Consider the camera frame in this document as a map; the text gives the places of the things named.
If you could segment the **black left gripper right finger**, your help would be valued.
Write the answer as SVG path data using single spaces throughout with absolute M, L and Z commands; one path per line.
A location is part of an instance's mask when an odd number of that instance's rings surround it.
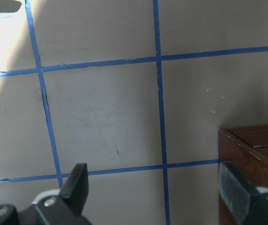
M 260 192 L 231 162 L 221 162 L 219 165 L 218 189 L 230 213 L 242 225 Z

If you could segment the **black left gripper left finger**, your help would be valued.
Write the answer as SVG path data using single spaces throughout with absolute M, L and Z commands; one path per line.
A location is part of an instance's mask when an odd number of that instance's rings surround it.
M 82 214 L 89 193 L 88 169 L 86 163 L 77 163 L 59 192 L 75 216 Z

